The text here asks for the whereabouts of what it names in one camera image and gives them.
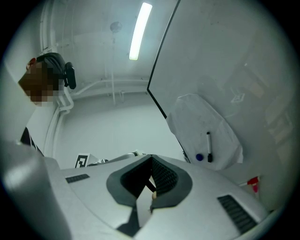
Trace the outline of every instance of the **whiteboard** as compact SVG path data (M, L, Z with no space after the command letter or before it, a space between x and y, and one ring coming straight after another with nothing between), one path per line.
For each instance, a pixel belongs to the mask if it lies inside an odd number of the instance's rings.
M261 198L272 209L291 190L287 176L298 166L298 69L288 38L259 4L181 0L148 91L165 117L180 96L204 98L243 147L244 163L222 174L236 183L264 177Z

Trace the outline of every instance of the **blue round object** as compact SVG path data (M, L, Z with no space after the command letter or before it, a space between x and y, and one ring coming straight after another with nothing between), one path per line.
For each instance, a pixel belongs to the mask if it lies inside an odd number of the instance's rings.
M198 161L202 161L202 160L203 160L203 155L200 154L200 153L198 153L198 154L196 155L196 159L197 159Z

